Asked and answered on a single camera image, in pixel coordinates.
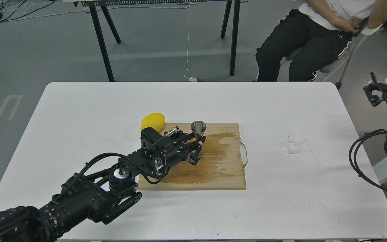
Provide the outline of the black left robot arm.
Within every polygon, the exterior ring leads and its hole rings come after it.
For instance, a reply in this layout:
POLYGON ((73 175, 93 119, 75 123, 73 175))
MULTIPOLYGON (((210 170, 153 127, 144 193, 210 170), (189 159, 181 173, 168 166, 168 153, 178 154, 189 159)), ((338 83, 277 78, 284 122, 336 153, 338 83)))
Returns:
POLYGON ((144 128, 140 149, 129 155, 97 155, 47 205, 1 211, 0 242, 55 242, 85 219, 109 224, 142 198, 138 175, 158 184, 175 165, 183 161, 196 165, 205 131, 200 121, 191 124, 191 133, 174 127, 161 135, 152 127, 144 128))

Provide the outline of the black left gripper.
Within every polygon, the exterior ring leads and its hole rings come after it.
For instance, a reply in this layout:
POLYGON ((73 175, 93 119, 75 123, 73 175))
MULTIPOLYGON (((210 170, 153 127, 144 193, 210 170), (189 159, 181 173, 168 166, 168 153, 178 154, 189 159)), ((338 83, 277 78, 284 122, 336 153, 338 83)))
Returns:
POLYGON ((169 138, 161 135, 152 127, 141 131, 142 149, 146 158, 151 160, 148 166, 155 176, 164 176, 175 165, 187 161, 197 165, 203 153, 205 136, 198 139, 195 133, 177 130, 169 138))

